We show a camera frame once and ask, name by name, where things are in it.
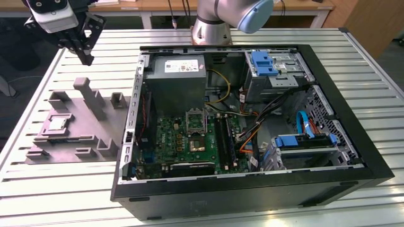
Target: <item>slatted aluminum table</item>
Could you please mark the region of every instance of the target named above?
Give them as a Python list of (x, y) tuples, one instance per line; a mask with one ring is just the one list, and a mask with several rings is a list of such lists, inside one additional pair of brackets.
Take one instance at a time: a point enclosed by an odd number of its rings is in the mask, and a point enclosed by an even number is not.
[(87, 77), (103, 96), (130, 95), (138, 47), (190, 44), (186, 30), (106, 30), (94, 62), (59, 50), (0, 154), (0, 226), (371, 226), (404, 223), (404, 93), (349, 33), (337, 29), (231, 31), (233, 44), (310, 44), (349, 106), (393, 169), (394, 178), (322, 207), (139, 222), (109, 201), (114, 162), (25, 165), (54, 90), (79, 96)]

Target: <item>wooden cabinet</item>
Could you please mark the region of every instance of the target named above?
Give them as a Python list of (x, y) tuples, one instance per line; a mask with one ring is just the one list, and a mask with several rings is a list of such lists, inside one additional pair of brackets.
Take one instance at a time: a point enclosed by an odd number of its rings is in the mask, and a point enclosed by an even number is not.
[(404, 0), (330, 0), (333, 11), (323, 28), (346, 27), (377, 58), (404, 27)]

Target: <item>cpu socket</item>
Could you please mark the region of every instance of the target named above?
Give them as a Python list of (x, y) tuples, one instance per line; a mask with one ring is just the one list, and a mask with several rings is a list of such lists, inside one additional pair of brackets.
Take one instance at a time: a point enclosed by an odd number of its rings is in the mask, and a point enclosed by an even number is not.
[(190, 152), (205, 151), (202, 136), (193, 136), (189, 138), (189, 151)]

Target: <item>table leg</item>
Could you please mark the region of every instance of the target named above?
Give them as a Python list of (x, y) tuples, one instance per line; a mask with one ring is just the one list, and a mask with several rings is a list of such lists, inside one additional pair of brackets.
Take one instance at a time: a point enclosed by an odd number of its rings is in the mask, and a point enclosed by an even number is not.
[(5, 94), (5, 96), (11, 97), (15, 94), (14, 89), (7, 84), (6, 80), (0, 76), (0, 91)]
[(149, 11), (141, 11), (141, 22), (142, 22), (142, 28), (143, 29), (151, 29), (151, 13)]
[(327, 16), (327, 13), (329, 13), (329, 10), (318, 11), (318, 13), (317, 13), (317, 15), (313, 19), (313, 22), (310, 23), (309, 28), (321, 28), (322, 27), (323, 21), (325, 21), (326, 16)]

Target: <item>ram slot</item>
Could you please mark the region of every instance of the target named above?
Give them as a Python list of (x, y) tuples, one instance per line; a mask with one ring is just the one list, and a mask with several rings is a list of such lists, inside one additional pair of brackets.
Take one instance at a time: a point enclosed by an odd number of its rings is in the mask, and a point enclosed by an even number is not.
[(227, 149), (227, 153), (229, 153), (229, 156), (230, 156), (231, 166), (235, 167), (237, 166), (237, 158), (235, 158), (235, 152), (234, 152), (234, 142), (233, 142), (233, 136), (231, 136), (231, 129), (229, 127), (227, 118), (225, 118), (225, 128), (226, 128), (226, 137), (225, 137), (226, 149)]
[(230, 152), (230, 147), (229, 147), (229, 140), (231, 138), (227, 137), (227, 131), (226, 131), (226, 118), (221, 117), (219, 118), (219, 133), (222, 136), (222, 143), (223, 143), (223, 154), (225, 154), (225, 159), (226, 159), (226, 163), (227, 163), (227, 167), (233, 166), (233, 158), (231, 158), (231, 152)]
[(215, 134), (215, 146), (217, 146), (217, 154), (218, 154), (218, 162), (219, 167), (223, 170), (227, 170), (227, 160), (226, 160), (226, 147), (223, 141), (223, 134), (221, 129), (221, 120), (219, 117), (214, 119), (214, 134)]

